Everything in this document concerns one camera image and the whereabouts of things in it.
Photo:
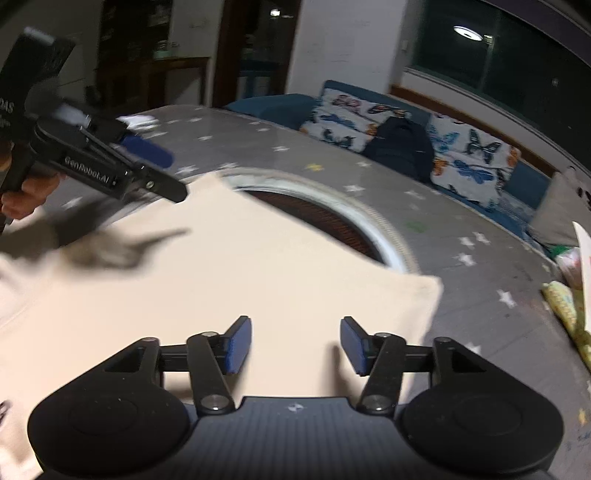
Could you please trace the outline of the person's left hand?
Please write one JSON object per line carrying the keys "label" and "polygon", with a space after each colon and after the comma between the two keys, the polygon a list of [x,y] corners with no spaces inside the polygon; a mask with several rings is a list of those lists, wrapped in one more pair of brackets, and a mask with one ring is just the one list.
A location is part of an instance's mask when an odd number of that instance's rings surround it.
{"label": "person's left hand", "polygon": [[1,195],[1,213],[11,220],[22,220],[42,206],[65,179],[64,175],[29,176],[16,190]]}

